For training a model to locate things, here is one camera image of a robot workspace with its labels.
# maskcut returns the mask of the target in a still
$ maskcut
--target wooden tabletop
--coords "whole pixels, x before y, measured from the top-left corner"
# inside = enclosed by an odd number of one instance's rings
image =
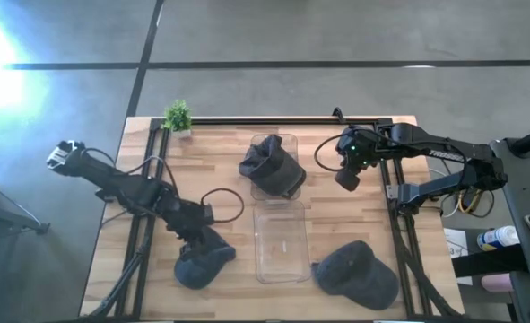
[[[416,124],[412,116],[392,118],[395,122]],[[149,118],[127,120],[117,158],[117,167],[121,170],[129,170],[142,162],[149,124]],[[298,200],[305,207],[310,261],[321,261],[348,242],[364,240],[373,248],[376,257],[397,273],[395,248],[378,167],[363,171],[359,187],[354,192],[348,192],[334,181],[334,173],[322,170],[313,160],[312,155],[317,146],[342,130],[343,126],[193,126],[193,136],[189,140],[171,138],[167,161],[182,198],[199,201],[207,191],[226,187],[239,192],[247,207],[237,221],[213,226],[236,248],[237,258],[225,265],[214,281],[199,291],[189,290],[174,279],[173,266],[182,241],[175,239],[175,233],[165,230],[162,220],[157,220],[141,318],[405,319],[401,292],[389,309],[374,311],[343,296],[323,293],[312,279],[281,284],[261,284],[256,279],[253,221],[256,202],[250,194],[249,179],[239,175],[239,162],[251,138],[259,134],[293,134],[298,138],[299,163],[307,172]],[[159,141],[155,153],[159,151]],[[328,144],[321,150],[319,159],[326,165],[337,167],[339,157],[334,145]],[[407,182],[430,180],[424,157],[404,159],[402,164]],[[163,179],[170,181],[167,173],[163,174]],[[227,193],[212,195],[207,202],[213,205],[216,219],[229,218],[239,210],[238,200]],[[108,205],[105,219],[119,211],[118,205]],[[101,229],[82,314],[95,309],[118,279],[129,227],[130,216],[127,215],[107,223]],[[420,214],[415,216],[415,227],[426,274],[449,304],[464,312],[438,212],[421,209]],[[418,309],[418,292],[411,278],[414,303]],[[130,287],[135,288],[135,280]],[[127,307],[131,309],[133,293],[129,294]]]

